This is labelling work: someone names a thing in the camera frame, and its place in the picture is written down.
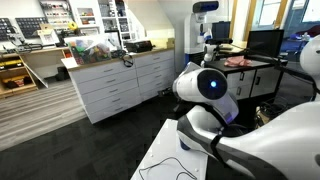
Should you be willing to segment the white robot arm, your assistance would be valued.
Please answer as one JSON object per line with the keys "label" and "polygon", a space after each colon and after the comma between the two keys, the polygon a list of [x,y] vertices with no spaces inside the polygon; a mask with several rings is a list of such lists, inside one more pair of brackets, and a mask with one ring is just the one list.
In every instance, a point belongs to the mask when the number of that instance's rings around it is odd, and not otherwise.
{"label": "white robot arm", "polygon": [[235,137],[223,134],[239,113],[226,76],[193,62],[173,83],[191,109],[177,122],[182,148],[205,153],[254,180],[320,180],[320,100],[305,102]]}

